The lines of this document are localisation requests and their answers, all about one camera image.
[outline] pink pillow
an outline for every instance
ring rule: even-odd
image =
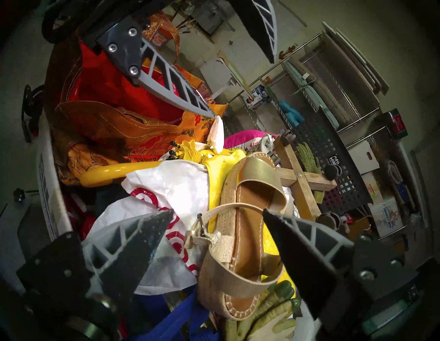
[[[224,146],[223,148],[229,149],[237,147],[241,144],[244,144],[252,139],[255,139],[257,137],[263,138],[264,135],[270,134],[268,132],[262,132],[260,130],[243,130],[241,132],[235,133],[227,138],[224,139]]]

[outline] wooden frame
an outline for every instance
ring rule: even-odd
[[[300,217],[316,221],[321,211],[312,190],[330,191],[337,186],[336,181],[327,180],[322,174],[303,172],[292,146],[284,146],[280,137],[275,140],[274,146],[281,159],[282,168],[276,168],[281,184],[290,187]]]

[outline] pegboard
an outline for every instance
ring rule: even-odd
[[[358,206],[373,203],[361,174],[339,135],[334,130],[324,111],[320,107],[316,113],[310,113],[305,121],[291,131],[298,142],[306,142],[313,155],[319,159],[321,168],[327,164],[339,165],[342,175],[335,179],[337,187],[325,192],[323,204],[332,212],[342,213]]]

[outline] yellow handle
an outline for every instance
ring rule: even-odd
[[[80,182],[84,187],[104,186],[112,183],[113,179],[125,177],[127,173],[140,169],[154,168],[159,166],[161,162],[162,161],[130,162],[97,167],[81,175]]]

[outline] concrete floor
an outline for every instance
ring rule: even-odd
[[[20,187],[37,189],[37,142],[24,140],[20,114],[23,90],[44,83],[52,44],[41,35],[41,22],[47,0],[23,17],[0,52],[0,162],[2,176],[0,208],[13,200],[12,192]]]

